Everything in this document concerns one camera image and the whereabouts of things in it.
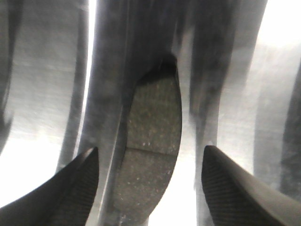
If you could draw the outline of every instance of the speckled gray surface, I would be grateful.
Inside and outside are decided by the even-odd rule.
[[[147,219],[174,170],[182,129],[175,74],[170,67],[163,67],[146,74],[135,88],[127,121],[127,147],[113,194],[125,225]]]
[[[143,223],[163,195],[176,157],[127,148],[114,200],[130,225]]]
[[[181,99],[173,74],[153,72],[138,82],[127,126],[128,147],[178,155]]]

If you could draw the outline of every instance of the curved edge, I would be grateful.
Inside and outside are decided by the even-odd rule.
[[[299,226],[301,222],[301,203],[271,189],[238,166],[233,160],[215,146],[206,146],[206,155],[213,155],[245,197],[273,223],[282,226]]]
[[[91,148],[70,162],[50,180],[22,198],[0,209],[0,225],[32,226],[55,207],[64,190],[74,181],[78,169],[92,153]]]

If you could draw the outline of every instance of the black curved edge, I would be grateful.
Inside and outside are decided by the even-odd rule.
[[[98,171],[98,149],[83,152],[46,183],[2,207],[0,225],[85,225],[94,202]]]
[[[205,147],[202,184],[217,226],[301,225],[301,203],[259,181],[215,146]]]

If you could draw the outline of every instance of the gray metal surface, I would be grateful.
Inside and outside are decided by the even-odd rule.
[[[0,18],[12,9],[21,18],[11,23],[12,59],[0,53],[1,73],[12,64],[0,205],[98,146],[101,173],[87,225],[102,224],[135,82],[170,52],[178,60],[182,140],[148,225],[211,225],[195,186],[207,144],[301,201],[300,7],[298,0],[1,1]],[[6,34],[5,20],[0,25]],[[5,36],[0,41],[8,48]]]

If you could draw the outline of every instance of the textured black material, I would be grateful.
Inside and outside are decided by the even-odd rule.
[[[181,95],[176,66],[162,63],[140,79],[127,121],[124,160],[113,194],[123,225],[143,223],[167,188],[179,151]]]
[[[0,225],[84,225],[94,201],[98,170],[97,148],[83,152],[40,187],[0,208]]]
[[[209,148],[204,152],[202,184],[216,226],[275,225],[239,189]]]
[[[94,202],[98,171],[98,152],[93,152],[79,169],[73,184],[62,194],[53,212],[36,226],[84,226]]]

